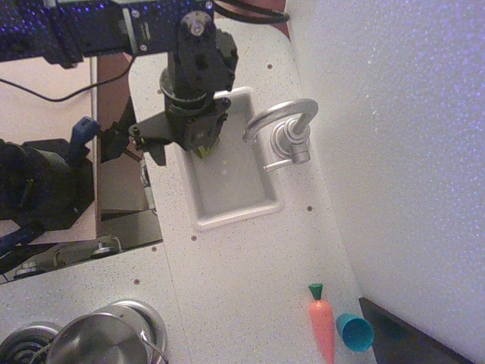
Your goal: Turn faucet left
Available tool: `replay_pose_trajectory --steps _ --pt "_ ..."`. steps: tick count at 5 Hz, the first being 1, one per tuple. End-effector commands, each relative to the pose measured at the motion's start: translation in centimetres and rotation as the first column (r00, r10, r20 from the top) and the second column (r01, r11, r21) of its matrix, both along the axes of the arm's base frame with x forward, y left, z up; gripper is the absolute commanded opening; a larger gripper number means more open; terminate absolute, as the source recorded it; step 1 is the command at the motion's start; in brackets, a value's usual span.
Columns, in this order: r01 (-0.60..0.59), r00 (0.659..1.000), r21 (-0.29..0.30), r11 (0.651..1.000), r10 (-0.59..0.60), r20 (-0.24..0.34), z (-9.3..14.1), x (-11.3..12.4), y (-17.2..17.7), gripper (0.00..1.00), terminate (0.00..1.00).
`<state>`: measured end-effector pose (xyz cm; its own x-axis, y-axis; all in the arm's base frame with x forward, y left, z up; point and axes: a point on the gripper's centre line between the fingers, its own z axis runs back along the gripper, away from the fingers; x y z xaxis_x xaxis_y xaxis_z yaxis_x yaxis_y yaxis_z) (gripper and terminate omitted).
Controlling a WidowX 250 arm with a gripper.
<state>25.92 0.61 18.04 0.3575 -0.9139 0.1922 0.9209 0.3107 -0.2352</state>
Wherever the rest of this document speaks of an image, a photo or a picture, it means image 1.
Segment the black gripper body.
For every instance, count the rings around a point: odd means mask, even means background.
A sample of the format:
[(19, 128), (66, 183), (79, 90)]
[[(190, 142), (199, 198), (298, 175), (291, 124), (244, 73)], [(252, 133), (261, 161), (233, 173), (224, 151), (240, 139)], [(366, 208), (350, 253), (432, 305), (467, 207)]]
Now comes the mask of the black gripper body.
[(137, 149), (150, 154), (157, 165), (165, 166), (165, 147), (172, 143), (187, 152), (212, 149), (228, 119), (230, 106), (227, 97), (212, 99), (200, 109), (170, 105), (168, 110), (130, 126), (129, 135)]

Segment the black yellow-tipped gripper finger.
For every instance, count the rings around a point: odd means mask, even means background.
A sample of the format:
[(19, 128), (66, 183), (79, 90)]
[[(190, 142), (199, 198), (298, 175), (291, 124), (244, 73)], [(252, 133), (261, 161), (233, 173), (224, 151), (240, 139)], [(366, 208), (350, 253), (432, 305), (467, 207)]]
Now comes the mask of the black yellow-tipped gripper finger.
[(211, 149), (205, 148), (204, 146), (200, 146), (198, 149), (195, 150), (195, 154), (198, 158), (204, 159), (210, 155)]

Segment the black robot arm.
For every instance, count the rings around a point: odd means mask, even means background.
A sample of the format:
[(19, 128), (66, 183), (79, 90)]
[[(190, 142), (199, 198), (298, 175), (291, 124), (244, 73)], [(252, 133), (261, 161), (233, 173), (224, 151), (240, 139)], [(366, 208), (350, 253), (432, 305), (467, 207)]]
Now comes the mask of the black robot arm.
[(136, 147), (164, 165), (165, 146), (211, 149), (236, 78), (233, 37), (205, 1), (3, 1), (1, 59), (44, 58), (72, 68), (88, 57), (164, 53), (164, 110), (129, 127)]

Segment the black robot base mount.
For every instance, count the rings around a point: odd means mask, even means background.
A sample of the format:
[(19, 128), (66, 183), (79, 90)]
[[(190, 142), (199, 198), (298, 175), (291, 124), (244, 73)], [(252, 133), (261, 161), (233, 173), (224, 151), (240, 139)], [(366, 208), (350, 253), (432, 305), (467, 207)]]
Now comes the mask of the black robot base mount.
[(44, 231), (72, 228), (94, 201), (92, 162), (69, 164), (69, 142), (1, 141), (1, 220)]

